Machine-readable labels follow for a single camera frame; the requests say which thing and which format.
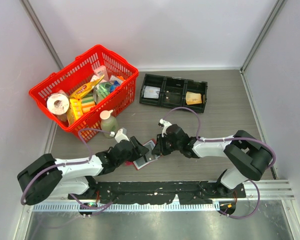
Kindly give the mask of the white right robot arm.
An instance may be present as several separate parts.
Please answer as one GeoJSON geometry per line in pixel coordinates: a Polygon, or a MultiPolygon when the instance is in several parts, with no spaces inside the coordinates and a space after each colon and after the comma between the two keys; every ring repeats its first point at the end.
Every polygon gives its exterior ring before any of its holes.
{"type": "Polygon", "coordinates": [[[152,154],[167,156],[174,151],[189,159],[228,158],[233,168],[226,169],[214,187],[214,191],[223,198],[247,180],[259,181],[275,160],[275,153],[266,144],[244,130],[224,138],[204,138],[189,136],[177,124],[169,124],[157,135],[152,154]]]}

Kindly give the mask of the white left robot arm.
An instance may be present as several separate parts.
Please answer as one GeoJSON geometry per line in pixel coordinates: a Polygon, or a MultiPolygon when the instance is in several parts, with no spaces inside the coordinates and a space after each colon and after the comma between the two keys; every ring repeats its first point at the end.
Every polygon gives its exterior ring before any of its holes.
{"type": "Polygon", "coordinates": [[[36,205],[54,193],[92,199],[97,193],[92,177],[112,173],[125,162],[145,158],[148,152],[149,149],[132,136],[87,158],[60,159],[45,153],[17,175],[22,190],[20,202],[36,205]]]}

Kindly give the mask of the red leather card holder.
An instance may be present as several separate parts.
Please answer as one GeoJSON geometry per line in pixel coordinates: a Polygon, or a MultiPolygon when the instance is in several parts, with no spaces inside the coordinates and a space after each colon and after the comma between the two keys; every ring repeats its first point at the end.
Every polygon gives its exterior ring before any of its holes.
{"type": "Polygon", "coordinates": [[[154,139],[151,139],[143,144],[144,147],[146,147],[149,151],[145,154],[145,157],[140,157],[139,159],[133,161],[133,162],[126,162],[125,166],[133,166],[136,170],[140,170],[141,168],[145,167],[146,165],[149,165],[152,162],[155,162],[158,160],[161,156],[157,154],[152,154],[152,150],[154,149],[156,145],[156,141],[154,139]]]}

